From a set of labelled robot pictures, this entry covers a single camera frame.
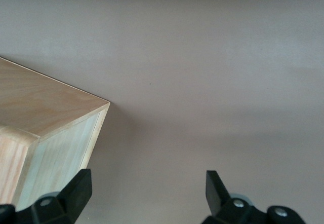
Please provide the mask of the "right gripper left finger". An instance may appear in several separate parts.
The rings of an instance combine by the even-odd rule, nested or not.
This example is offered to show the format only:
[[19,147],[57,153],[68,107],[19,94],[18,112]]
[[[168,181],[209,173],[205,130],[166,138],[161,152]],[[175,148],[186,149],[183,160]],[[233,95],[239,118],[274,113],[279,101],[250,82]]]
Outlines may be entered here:
[[90,169],[80,170],[57,194],[46,194],[17,211],[1,205],[1,223],[75,223],[92,196]]

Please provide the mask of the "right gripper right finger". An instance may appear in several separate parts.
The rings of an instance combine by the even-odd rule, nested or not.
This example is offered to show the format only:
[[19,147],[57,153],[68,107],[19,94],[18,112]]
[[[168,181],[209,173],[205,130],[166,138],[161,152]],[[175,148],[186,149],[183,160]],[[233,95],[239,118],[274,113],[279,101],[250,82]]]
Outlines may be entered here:
[[304,223],[302,217],[285,206],[257,209],[243,195],[231,195],[215,170],[206,172],[207,204],[211,211],[203,223]]

